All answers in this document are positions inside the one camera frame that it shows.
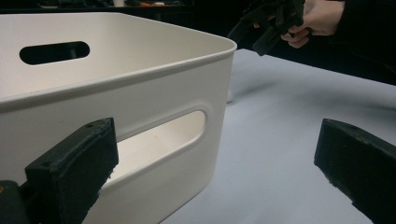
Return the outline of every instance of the storage bin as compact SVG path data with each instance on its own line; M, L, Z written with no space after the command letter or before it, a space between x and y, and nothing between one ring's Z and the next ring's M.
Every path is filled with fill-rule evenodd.
M0 179L113 117L120 164L84 223L158 223L210 180L235 43L119 13L0 15Z

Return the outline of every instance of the white table surface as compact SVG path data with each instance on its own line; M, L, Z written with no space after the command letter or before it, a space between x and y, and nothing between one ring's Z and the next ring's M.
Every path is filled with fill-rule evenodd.
M163 224L369 224L314 165L321 122L396 145L396 87L238 50L213 179Z

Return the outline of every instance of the oval cutout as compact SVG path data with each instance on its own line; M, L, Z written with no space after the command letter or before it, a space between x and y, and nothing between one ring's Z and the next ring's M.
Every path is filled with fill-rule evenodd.
M119 164L107 183L175 152L197 138L205 126L205 114L194 111L118 142Z
M89 54L90 47L82 41L30 46L20 51L21 60L30 65L85 58Z

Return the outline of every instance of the white cup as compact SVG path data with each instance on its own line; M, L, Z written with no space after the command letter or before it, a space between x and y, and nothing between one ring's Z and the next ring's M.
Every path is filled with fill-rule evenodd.
M113 0L114 7L124 7L124 0Z

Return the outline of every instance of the black mechanical part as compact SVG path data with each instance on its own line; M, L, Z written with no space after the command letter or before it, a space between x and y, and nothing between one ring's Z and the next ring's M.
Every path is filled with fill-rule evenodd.
M239 43L250 29L254 29L255 23L259 24L263 34L252 48L262 56L272 49L280 35L286 34L291 26L303 24L303 13L304 0L256 0L244 11L228 38Z
M315 165L374 224L396 224L396 147L353 125L324 119Z
M118 163L114 120L88 123L29 164L22 186L0 181L0 220L80 224Z

